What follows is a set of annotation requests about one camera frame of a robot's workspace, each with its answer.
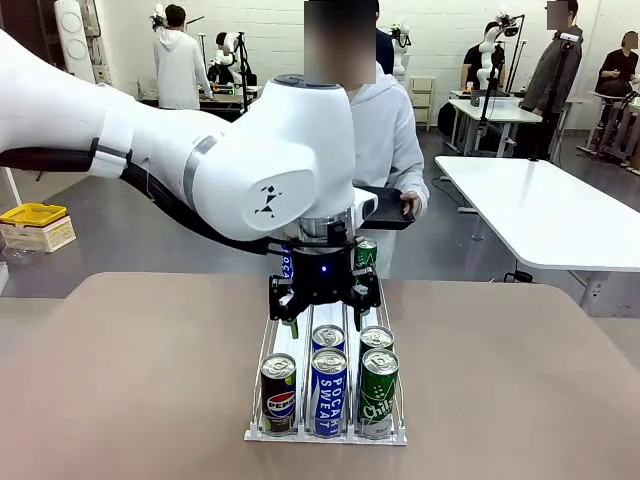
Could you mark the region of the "person's left hand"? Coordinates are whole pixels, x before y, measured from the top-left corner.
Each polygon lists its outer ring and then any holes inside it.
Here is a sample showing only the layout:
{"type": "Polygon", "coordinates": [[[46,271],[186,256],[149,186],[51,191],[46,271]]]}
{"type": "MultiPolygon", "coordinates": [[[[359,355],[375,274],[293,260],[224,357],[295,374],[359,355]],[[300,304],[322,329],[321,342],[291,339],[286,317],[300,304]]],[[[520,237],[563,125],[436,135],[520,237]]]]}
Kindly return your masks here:
{"type": "Polygon", "coordinates": [[[400,200],[402,202],[402,211],[405,217],[408,217],[409,215],[414,219],[419,217],[422,212],[424,202],[418,192],[404,192],[400,195],[400,200]]]}

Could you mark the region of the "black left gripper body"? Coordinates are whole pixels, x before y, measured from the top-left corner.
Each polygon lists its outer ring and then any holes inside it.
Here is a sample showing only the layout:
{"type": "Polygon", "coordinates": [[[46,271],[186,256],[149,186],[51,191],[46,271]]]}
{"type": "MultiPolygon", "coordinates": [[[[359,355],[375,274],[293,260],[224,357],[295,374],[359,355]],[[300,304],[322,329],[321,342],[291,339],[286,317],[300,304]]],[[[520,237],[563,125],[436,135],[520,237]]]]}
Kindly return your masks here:
{"type": "Polygon", "coordinates": [[[354,279],[351,251],[292,252],[294,299],[302,306],[333,304],[349,299],[354,279]]]}

